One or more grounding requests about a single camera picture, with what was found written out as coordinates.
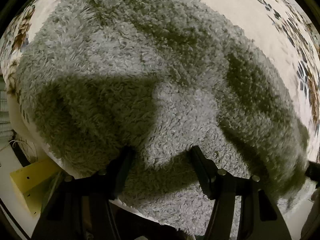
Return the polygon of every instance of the silver bolt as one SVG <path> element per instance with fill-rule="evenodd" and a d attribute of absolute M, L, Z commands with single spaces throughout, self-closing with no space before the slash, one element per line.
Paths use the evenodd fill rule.
<path fill-rule="evenodd" d="M 100 171 L 98 171 L 98 174 L 100 176 L 106 175 L 107 174 L 107 170 L 106 169 L 101 169 Z"/>
<path fill-rule="evenodd" d="M 260 181 L 260 177 L 257 176 L 257 175 L 253 175 L 253 176 L 252 176 L 252 179 L 253 179 L 253 181 L 255 181 L 255 182 Z"/>
<path fill-rule="evenodd" d="M 227 174 L 227 172 L 224 169 L 218 169 L 218 174 L 224 176 Z"/>
<path fill-rule="evenodd" d="M 72 176 L 66 176 L 65 178 L 64 178 L 64 181 L 65 182 L 70 182 L 70 181 L 72 181 L 73 180 L 73 177 Z"/>

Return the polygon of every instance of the yellow box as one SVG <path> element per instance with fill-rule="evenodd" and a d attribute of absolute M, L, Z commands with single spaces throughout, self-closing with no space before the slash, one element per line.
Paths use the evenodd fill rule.
<path fill-rule="evenodd" d="M 62 169 L 49 158 L 10 173 L 16 195 L 32 216 L 40 214 L 44 195 L 59 171 Z"/>

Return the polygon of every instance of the white wall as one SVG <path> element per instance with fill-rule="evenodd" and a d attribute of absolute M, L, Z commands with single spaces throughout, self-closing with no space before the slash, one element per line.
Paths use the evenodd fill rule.
<path fill-rule="evenodd" d="M 32 232 L 38 222 L 39 216 L 32 217 L 16 197 L 9 177 L 10 172 L 20 169 L 22 166 L 7 141 L 0 141 L 0 198 L 4 202 L 15 220 L 23 230 L 31 237 Z"/>

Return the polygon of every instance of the fuzzy blanket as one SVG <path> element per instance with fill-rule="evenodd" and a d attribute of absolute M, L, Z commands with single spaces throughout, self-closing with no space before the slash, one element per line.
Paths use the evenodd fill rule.
<path fill-rule="evenodd" d="M 134 146 L 120 200 L 188 233 L 204 234 L 214 204 L 192 145 L 235 176 L 261 176 L 283 213 L 311 185 L 308 132 L 277 70 L 200 0 L 62 0 L 14 79 L 9 93 L 55 157 L 88 176 Z"/>

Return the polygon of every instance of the gray fluffy blanket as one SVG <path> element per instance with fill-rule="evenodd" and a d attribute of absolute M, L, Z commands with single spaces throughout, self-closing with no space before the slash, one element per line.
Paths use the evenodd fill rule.
<path fill-rule="evenodd" d="M 305 182 L 308 132 L 277 70 L 199 0 L 62 0 L 16 75 L 21 110 L 83 176 L 137 149 L 120 200 L 160 223 L 205 232 L 192 145 L 276 199 Z M 232 235 L 238 220 L 237 200 Z"/>

